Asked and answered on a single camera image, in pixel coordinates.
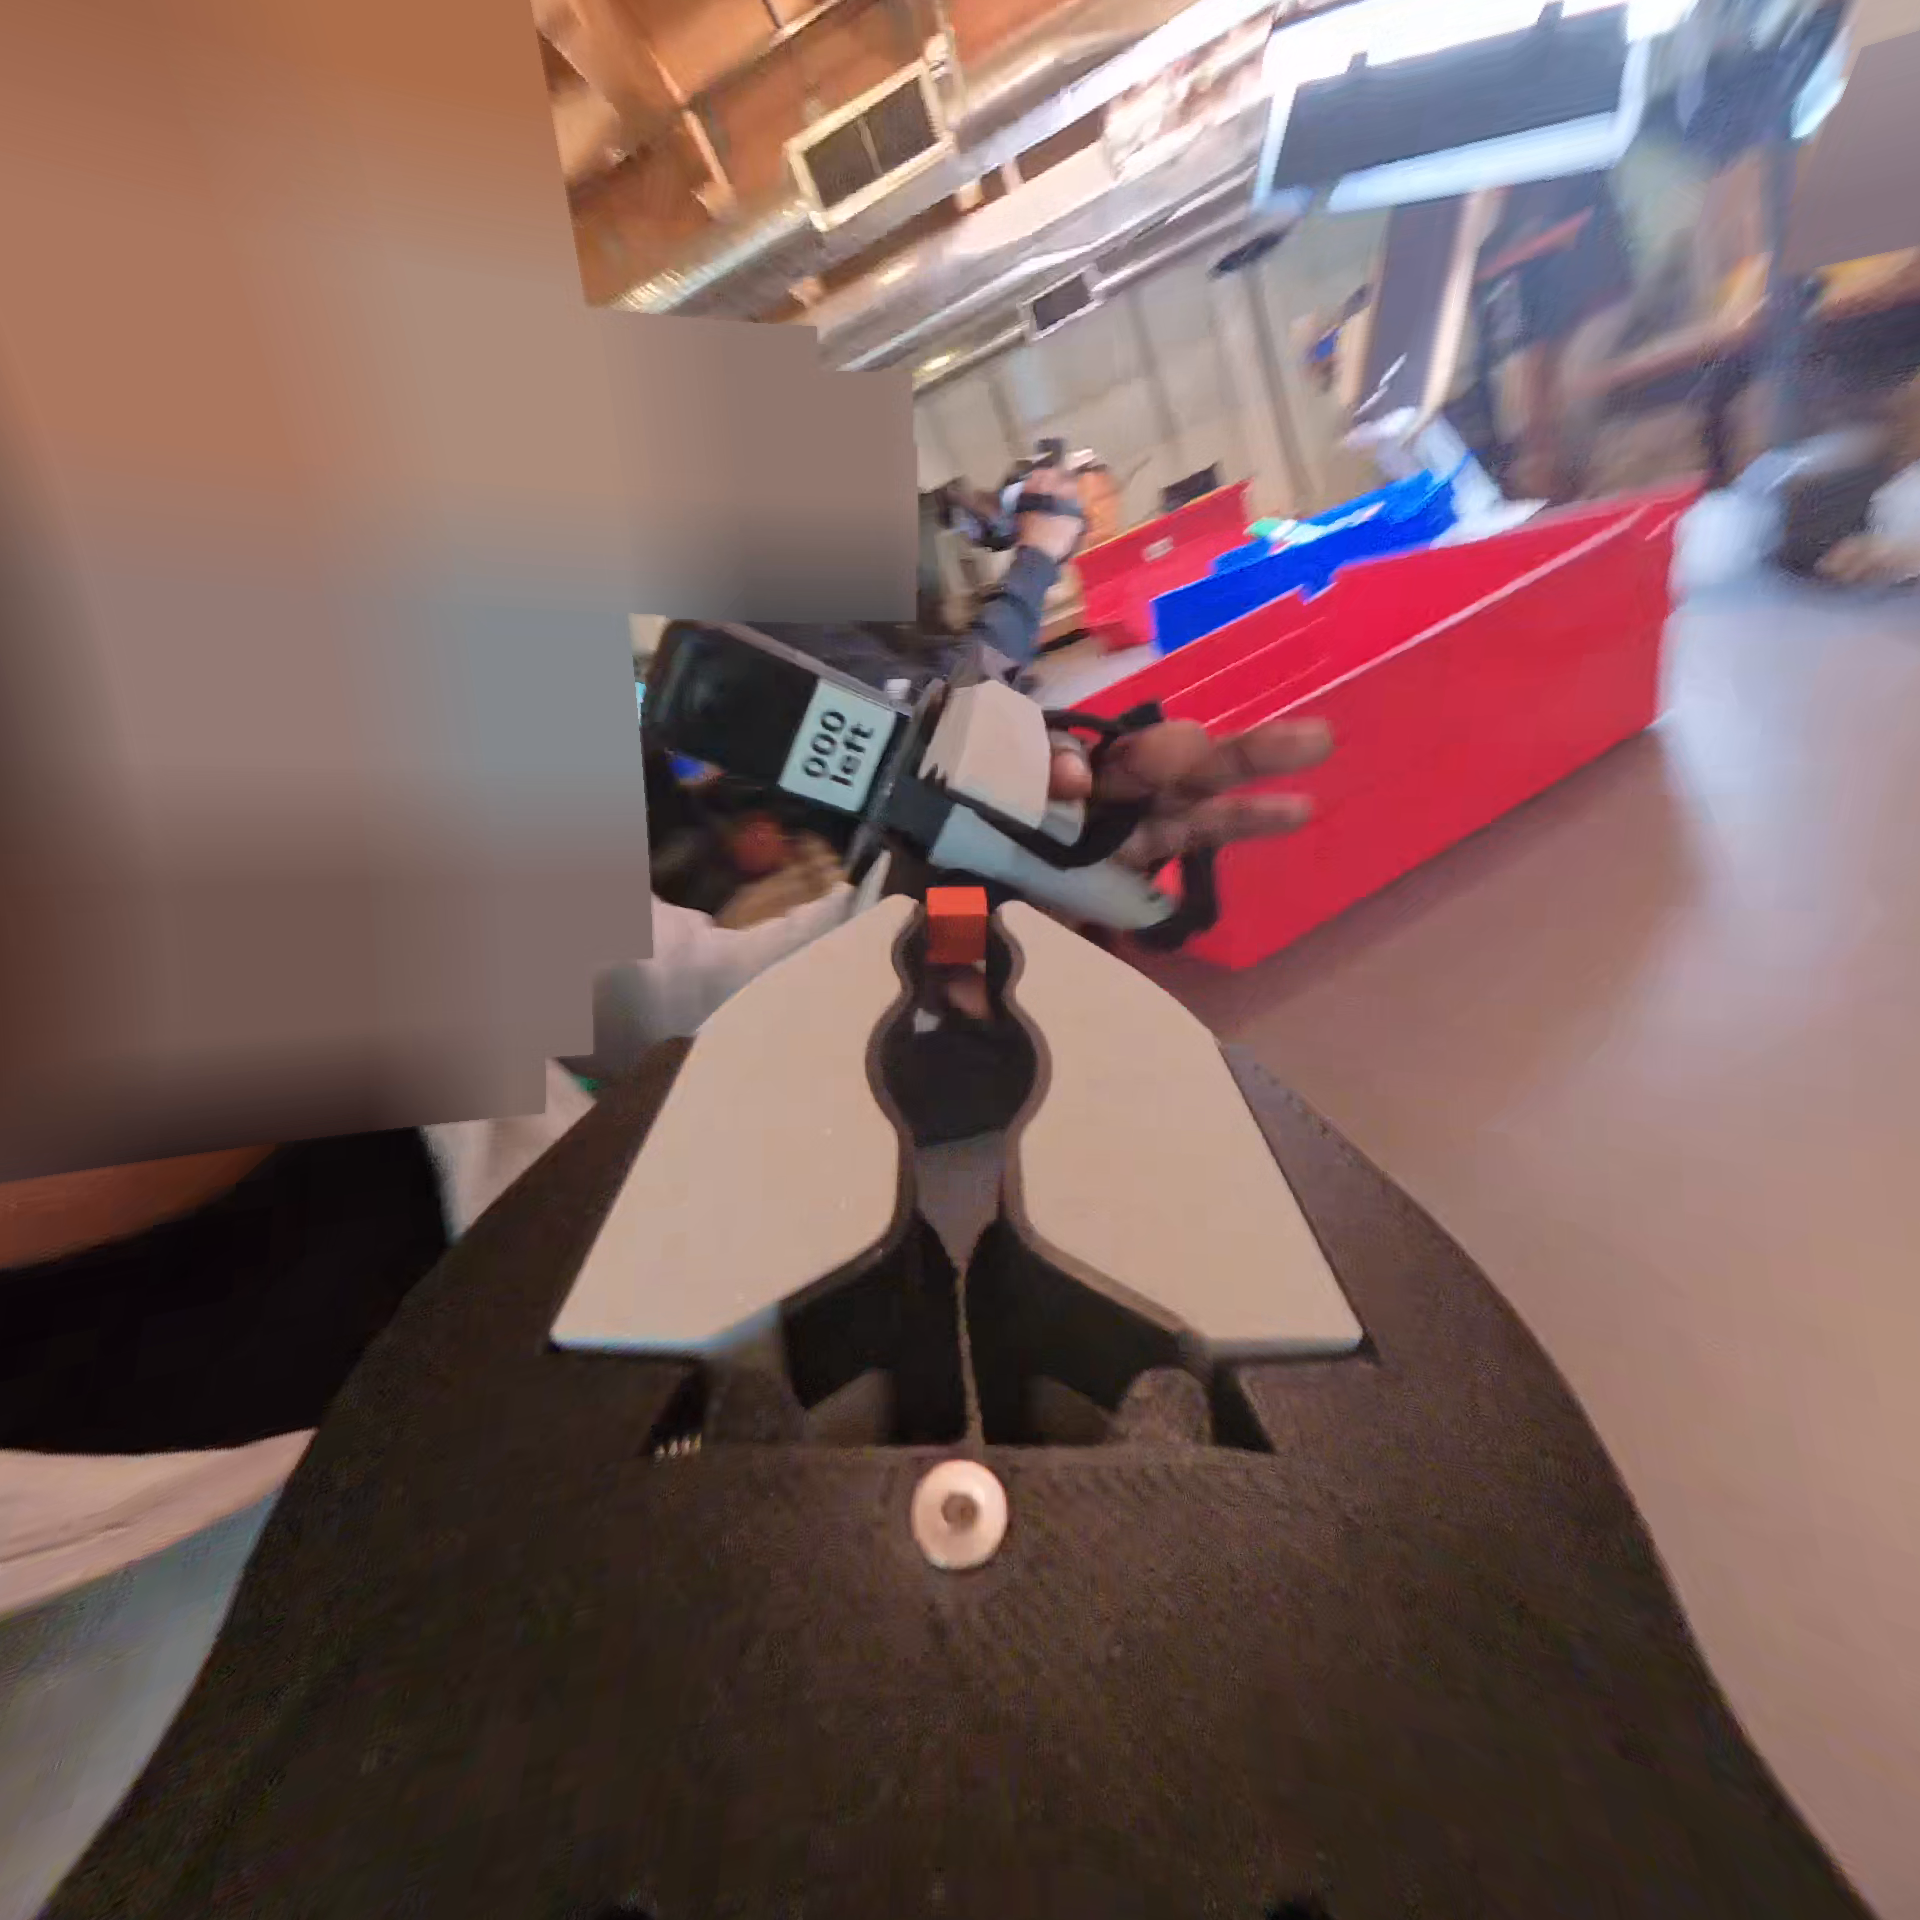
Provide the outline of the large red plastic bin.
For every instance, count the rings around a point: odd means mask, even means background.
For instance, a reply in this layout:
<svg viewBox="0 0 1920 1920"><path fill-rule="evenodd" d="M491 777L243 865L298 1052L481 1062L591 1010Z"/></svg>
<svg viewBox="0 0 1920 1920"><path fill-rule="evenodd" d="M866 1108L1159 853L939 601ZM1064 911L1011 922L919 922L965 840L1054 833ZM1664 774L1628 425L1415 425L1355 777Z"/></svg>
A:
<svg viewBox="0 0 1920 1920"><path fill-rule="evenodd" d="M1312 798L1312 833L1219 853L1219 930L1187 957L1253 974L1647 734L1692 492L1685 479L1383 556L1074 694L1080 711L1159 703L1219 734L1277 711L1333 730L1333 761L1277 777Z"/></svg>

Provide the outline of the white ceiling air vent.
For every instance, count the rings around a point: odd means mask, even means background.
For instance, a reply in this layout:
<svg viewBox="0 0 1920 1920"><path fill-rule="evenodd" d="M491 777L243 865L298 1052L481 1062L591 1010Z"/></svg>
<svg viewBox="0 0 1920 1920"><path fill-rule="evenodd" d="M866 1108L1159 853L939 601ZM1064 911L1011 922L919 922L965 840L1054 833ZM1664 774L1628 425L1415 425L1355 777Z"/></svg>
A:
<svg viewBox="0 0 1920 1920"><path fill-rule="evenodd" d="M776 138L814 232L853 225L897 185L934 172L945 154L953 123L934 60L897 63L891 80L853 89L849 107Z"/></svg>

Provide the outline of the hanging ceiling light panel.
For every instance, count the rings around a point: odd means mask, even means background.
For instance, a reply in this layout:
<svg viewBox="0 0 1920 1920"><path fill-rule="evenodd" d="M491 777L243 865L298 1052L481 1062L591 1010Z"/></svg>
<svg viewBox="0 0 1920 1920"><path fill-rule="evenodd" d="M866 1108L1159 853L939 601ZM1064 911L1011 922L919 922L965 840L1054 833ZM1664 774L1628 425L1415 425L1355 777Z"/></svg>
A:
<svg viewBox="0 0 1920 1920"><path fill-rule="evenodd" d="M1649 89L1628 0L1349 0L1263 35L1257 209L1407 209L1602 172Z"/></svg>

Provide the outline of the small red plastic bin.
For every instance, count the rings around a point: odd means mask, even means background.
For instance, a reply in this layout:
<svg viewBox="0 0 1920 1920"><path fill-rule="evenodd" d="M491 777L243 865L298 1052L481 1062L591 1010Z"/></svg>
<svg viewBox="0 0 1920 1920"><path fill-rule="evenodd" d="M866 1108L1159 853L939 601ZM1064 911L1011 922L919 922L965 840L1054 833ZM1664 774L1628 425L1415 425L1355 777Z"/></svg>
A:
<svg viewBox="0 0 1920 1920"><path fill-rule="evenodd" d="M1159 592L1205 575L1253 530L1253 479L1159 514L1110 544L1074 556L1074 590L1080 590L1080 640L1102 652L1140 652L1159 640Z"/></svg>

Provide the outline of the blue plastic bin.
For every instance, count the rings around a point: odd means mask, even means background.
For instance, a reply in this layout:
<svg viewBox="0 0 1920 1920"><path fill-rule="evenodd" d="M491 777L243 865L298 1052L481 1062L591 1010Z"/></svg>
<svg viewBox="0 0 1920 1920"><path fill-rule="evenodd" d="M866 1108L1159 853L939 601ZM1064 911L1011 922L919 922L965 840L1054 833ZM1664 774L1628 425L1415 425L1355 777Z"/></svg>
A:
<svg viewBox="0 0 1920 1920"><path fill-rule="evenodd" d="M1281 592L1322 592L1355 564L1391 564L1391 556L1451 539L1458 479L1466 458L1415 472L1415 479L1391 479L1377 492L1314 514L1312 539L1295 544L1231 544L1205 575L1159 592L1159 652L1184 652L1187 640L1219 640L1244 611L1263 611Z"/></svg>

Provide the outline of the silver ventilation duct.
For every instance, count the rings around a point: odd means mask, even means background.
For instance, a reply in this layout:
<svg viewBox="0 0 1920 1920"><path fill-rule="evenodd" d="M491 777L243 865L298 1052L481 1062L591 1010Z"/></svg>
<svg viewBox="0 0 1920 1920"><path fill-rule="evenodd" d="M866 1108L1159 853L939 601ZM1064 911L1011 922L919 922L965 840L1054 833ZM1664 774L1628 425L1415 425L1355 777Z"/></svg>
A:
<svg viewBox="0 0 1920 1920"><path fill-rule="evenodd" d="M819 335L829 365L882 365L1008 306L1102 249L1126 249L1184 218L1244 218L1263 138L1263 103L1187 120L1140 154L1091 133L1064 159L965 159L891 185L849 225L792 198L690 257L641 280L618 306L649 322L752 322L774 327L799 304L799 327Z"/></svg>

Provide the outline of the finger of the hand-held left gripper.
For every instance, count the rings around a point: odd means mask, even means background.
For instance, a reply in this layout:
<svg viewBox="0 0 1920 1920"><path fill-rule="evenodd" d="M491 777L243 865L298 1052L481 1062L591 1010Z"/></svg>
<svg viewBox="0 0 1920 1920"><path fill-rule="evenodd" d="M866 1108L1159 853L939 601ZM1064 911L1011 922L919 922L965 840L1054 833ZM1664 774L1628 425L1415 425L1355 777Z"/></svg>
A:
<svg viewBox="0 0 1920 1920"><path fill-rule="evenodd" d="M911 777L999 822L1045 822L1045 711L1027 687L945 687Z"/></svg>
<svg viewBox="0 0 1920 1920"><path fill-rule="evenodd" d="M1091 804L1045 804L1036 822L979 812L945 789L897 798L897 843L919 870L976 870L976 883L1064 883L1080 853Z"/></svg>

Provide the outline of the person's left hand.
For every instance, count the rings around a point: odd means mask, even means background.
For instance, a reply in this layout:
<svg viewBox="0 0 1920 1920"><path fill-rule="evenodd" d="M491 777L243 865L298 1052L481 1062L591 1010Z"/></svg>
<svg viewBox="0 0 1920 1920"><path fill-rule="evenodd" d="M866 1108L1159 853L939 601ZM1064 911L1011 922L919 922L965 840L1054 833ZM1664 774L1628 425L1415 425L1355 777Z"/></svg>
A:
<svg viewBox="0 0 1920 1920"><path fill-rule="evenodd" d="M1140 833L1113 843L1113 865L1169 870L1184 853L1312 833L1312 798L1277 777L1298 777L1314 761L1333 761L1322 720L1257 720L1231 734L1205 734L1202 720L1151 720L1113 734L1102 761L1054 730L1045 798L1054 804L1140 804Z"/></svg>

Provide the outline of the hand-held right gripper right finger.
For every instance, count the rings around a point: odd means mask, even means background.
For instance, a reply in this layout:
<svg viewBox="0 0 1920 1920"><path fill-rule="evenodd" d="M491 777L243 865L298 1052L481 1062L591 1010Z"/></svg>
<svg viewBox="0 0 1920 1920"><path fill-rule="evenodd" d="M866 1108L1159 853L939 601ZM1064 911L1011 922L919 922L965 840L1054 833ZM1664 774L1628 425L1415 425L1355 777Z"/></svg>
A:
<svg viewBox="0 0 1920 1920"><path fill-rule="evenodd" d="M1036 909L999 909L1032 1091L999 1219L965 1266L979 1438L1113 1423L1184 1372L1202 1434L1244 1434L1253 1364L1341 1364L1369 1324L1219 1032Z"/></svg>

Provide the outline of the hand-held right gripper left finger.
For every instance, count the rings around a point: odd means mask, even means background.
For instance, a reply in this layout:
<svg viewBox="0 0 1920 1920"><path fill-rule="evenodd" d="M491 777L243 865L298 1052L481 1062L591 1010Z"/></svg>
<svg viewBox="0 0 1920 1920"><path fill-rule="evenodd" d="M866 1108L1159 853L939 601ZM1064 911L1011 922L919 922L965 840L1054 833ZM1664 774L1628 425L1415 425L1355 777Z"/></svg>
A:
<svg viewBox="0 0 1920 1920"><path fill-rule="evenodd" d="M911 900L752 974L690 1043L553 1312L567 1355L666 1355L732 1438L965 1438L953 1266L911 1205L882 1043L911 1006Z"/></svg>

